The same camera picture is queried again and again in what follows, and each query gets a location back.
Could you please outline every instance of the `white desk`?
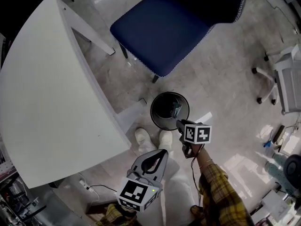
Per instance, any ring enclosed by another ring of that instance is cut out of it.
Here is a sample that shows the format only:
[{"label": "white desk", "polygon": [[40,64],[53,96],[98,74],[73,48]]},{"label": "white desk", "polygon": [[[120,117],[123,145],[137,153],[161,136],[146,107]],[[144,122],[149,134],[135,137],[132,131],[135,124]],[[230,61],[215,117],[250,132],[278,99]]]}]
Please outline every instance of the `white desk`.
[{"label": "white desk", "polygon": [[114,52],[60,0],[44,0],[17,35],[0,72],[1,135],[29,188],[129,149],[125,132],[145,104],[115,114],[71,27]]}]

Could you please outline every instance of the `blue chair seat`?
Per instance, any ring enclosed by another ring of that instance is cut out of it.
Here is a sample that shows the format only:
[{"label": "blue chair seat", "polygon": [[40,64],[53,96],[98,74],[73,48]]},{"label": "blue chair seat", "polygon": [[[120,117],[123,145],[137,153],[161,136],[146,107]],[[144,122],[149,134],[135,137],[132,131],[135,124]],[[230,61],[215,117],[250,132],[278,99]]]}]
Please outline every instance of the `blue chair seat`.
[{"label": "blue chair seat", "polygon": [[173,0],[143,0],[111,26],[119,43],[160,77],[168,75],[213,24]]}]

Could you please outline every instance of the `trash bin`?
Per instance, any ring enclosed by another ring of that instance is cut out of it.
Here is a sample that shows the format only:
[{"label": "trash bin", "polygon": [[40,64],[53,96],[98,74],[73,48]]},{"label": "trash bin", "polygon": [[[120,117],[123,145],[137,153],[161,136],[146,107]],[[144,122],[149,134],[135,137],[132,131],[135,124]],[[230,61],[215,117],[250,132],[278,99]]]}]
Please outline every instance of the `trash bin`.
[{"label": "trash bin", "polygon": [[151,104],[152,121],[162,130],[176,130],[176,121],[188,119],[189,104],[185,97],[175,92],[158,95]]}]

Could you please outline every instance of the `tiled floor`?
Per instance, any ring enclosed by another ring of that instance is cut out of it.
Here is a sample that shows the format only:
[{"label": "tiled floor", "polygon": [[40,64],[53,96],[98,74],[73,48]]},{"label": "tiled floor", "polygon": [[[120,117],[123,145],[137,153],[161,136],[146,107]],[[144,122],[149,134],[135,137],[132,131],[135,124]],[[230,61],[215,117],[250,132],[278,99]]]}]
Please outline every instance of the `tiled floor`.
[{"label": "tiled floor", "polygon": [[[213,117],[207,123],[213,126],[213,139],[206,148],[214,161],[227,171],[232,185],[251,210],[274,184],[262,168],[265,164],[261,157],[264,153],[262,144],[268,139],[271,128],[277,130],[281,123],[288,126],[297,119],[296,114],[283,116],[280,104],[258,105],[255,99],[260,91],[267,89],[267,84],[251,73],[254,66],[270,69],[269,62],[263,60],[266,50],[281,49],[298,42],[299,37],[293,35],[293,27],[284,15],[265,0],[247,0],[238,22],[217,25],[174,71],[152,84],[151,72],[132,56],[125,59],[109,32],[112,23],[141,0],[63,1],[116,50],[109,56],[78,37],[92,72],[114,110],[119,113],[142,97],[148,103],[143,115],[127,132],[132,142],[131,150],[83,171],[87,182],[118,187],[121,177],[126,175],[138,155],[135,129],[145,128],[158,144],[159,129],[149,115],[152,100],[161,92],[175,91],[187,98],[190,120],[212,113]],[[277,5],[293,21],[290,10],[281,0],[271,2],[273,5],[280,2]],[[179,133],[174,131],[173,136],[175,157],[187,172],[197,200],[190,160],[182,154]],[[84,210],[97,196],[78,183],[80,178],[78,174],[67,178],[56,193],[72,210],[89,220]],[[114,198],[106,188],[96,188],[96,191],[100,195],[99,202]]]}]

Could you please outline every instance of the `plaid sleeve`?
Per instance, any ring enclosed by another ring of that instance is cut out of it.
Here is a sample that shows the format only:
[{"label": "plaid sleeve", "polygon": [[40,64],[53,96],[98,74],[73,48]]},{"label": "plaid sleeve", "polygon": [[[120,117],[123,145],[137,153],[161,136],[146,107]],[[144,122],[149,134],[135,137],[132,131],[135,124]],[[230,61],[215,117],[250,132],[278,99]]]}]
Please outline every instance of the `plaid sleeve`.
[{"label": "plaid sleeve", "polygon": [[254,225],[244,203],[218,165],[209,165],[199,180],[207,225]]},{"label": "plaid sleeve", "polygon": [[139,226],[136,212],[124,211],[118,204],[110,204],[105,216],[97,222],[98,226]]}]

